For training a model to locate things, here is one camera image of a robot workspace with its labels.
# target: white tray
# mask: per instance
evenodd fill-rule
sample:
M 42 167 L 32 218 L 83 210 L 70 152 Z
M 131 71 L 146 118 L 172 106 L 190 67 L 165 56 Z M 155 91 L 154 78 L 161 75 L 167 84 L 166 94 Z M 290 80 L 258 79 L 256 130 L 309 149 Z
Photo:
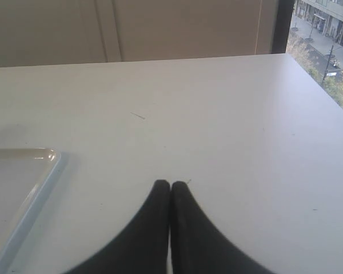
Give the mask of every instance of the white tray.
M 48 148 L 0 149 L 0 273 L 5 273 L 40 212 L 60 153 Z

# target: table surface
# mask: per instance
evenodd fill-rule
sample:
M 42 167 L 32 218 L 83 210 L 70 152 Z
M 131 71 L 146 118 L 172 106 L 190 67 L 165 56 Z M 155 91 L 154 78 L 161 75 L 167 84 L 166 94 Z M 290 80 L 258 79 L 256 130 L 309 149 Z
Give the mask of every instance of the table surface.
M 66 165 L 8 273 L 87 259 L 159 178 L 272 271 L 343 273 L 343 110 L 289 55 L 0 68 L 0 148 L 26 147 Z

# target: small debris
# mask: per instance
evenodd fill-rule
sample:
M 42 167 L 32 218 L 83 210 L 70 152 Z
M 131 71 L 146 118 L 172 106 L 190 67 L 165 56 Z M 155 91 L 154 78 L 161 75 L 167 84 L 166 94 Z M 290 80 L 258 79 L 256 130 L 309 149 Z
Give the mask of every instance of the small debris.
M 133 112 L 130 112 L 131 114 L 133 114 L 133 115 L 135 115 L 135 116 L 137 116 L 137 117 L 139 117 L 139 118 L 141 118 L 142 120 L 145 120 L 146 118 L 145 117 L 142 117 L 142 116 L 140 116 L 140 115 L 138 115 L 138 114 L 136 114 L 136 113 L 133 113 Z

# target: tray rim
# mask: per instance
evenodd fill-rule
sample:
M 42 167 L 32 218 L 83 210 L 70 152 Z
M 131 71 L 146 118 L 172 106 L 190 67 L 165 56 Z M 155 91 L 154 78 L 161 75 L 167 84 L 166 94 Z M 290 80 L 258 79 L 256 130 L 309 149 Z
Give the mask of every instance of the tray rim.
M 0 273 L 6 273 L 10 263 L 19 250 L 24 238 L 30 231 L 48 195 L 51 175 L 61 160 L 61 153 L 51 148 L 0 148 L 0 159 L 8 158 L 36 158 L 47 156 L 50 164 L 35 182 L 34 187 L 18 208 L 7 228 L 0 234 Z

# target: building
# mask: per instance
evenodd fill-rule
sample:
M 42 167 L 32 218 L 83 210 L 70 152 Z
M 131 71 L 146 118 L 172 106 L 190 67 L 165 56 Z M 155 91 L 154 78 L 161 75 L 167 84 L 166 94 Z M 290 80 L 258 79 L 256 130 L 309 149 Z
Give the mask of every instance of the building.
M 343 45 L 343 0 L 296 0 L 295 14 Z

